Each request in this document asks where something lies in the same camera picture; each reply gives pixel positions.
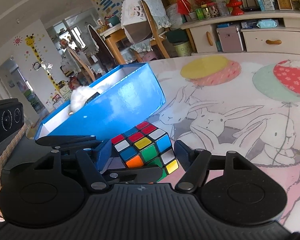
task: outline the yellow sticker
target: yellow sticker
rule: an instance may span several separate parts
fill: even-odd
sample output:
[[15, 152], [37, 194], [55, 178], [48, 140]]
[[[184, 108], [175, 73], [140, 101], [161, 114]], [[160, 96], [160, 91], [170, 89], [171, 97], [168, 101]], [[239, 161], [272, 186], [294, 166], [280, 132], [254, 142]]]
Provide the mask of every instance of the yellow sticker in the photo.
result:
[[177, 168], [179, 168], [177, 160], [174, 160], [173, 162], [169, 163], [166, 166], [166, 169], [167, 169], [169, 174], [173, 173]]
[[147, 145], [149, 145], [150, 143], [151, 143], [151, 141], [148, 138], [143, 138], [140, 141], [137, 141], [134, 145], [138, 149], [142, 149], [142, 148], [146, 147]]
[[185, 65], [180, 74], [189, 79], [203, 78], [223, 70], [228, 62], [227, 58], [219, 55], [203, 57]]

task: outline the giraffe wall sticker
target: giraffe wall sticker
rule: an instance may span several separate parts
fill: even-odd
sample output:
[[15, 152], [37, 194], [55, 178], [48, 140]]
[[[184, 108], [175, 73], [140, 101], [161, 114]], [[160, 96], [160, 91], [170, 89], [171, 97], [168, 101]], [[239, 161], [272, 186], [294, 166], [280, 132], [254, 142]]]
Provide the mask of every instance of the giraffe wall sticker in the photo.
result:
[[57, 91], [60, 91], [60, 87], [58, 86], [58, 83], [53, 79], [51, 73], [49, 72], [48, 68], [42, 64], [43, 62], [43, 57], [42, 54], [40, 53], [40, 51], [38, 51], [37, 46], [35, 45], [35, 36], [34, 34], [32, 35], [27, 35], [25, 38], [26, 44], [27, 46], [29, 46], [31, 48], [31, 50], [33, 51], [35, 57], [37, 58], [37, 61], [35, 61], [33, 63], [33, 69], [34, 70], [38, 70], [40, 67], [43, 67], [49, 80], [51, 81], [51, 83], [53, 84], [53, 86], [55, 87], [55, 89]]

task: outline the red flag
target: red flag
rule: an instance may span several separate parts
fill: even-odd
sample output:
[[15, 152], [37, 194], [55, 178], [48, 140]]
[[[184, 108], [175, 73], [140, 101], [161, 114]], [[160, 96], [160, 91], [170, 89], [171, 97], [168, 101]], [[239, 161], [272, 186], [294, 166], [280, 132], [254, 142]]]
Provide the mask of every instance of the red flag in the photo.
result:
[[178, 13], [188, 15], [190, 13], [191, 4], [187, 0], [177, 0]]

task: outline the balloon illustration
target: balloon illustration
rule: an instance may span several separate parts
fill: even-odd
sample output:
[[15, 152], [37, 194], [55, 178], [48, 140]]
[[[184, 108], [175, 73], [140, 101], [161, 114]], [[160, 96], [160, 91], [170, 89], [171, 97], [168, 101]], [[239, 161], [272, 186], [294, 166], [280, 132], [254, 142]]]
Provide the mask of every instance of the balloon illustration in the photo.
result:
[[272, 64], [260, 68], [257, 73], [254, 74], [252, 82], [256, 89], [265, 96], [281, 101], [281, 102], [300, 102], [300, 95], [287, 89], [274, 75], [274, 67]]
[[286, 60], [278, 63], [273, 73], [289, 90], [300, 94], [300, 62]]
[[201, 87], [229, 82], [240, 73], [240, 64], [223, 56], [210, 56], [194, 60], [184, 66], [180, 72], [182, 77]]

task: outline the yellow balloon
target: yellow balloon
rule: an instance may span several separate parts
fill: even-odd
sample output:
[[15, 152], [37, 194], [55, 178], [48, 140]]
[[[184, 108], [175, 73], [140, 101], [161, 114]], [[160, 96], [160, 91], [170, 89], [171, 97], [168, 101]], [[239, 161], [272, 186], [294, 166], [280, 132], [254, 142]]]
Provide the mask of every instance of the yellow balloon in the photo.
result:
[[212, 75], [223, 70], [229, 60], [223, 56], [208, 56], [196, 59], [185, 65], [180, 74], [184, 78], [197, 79]]

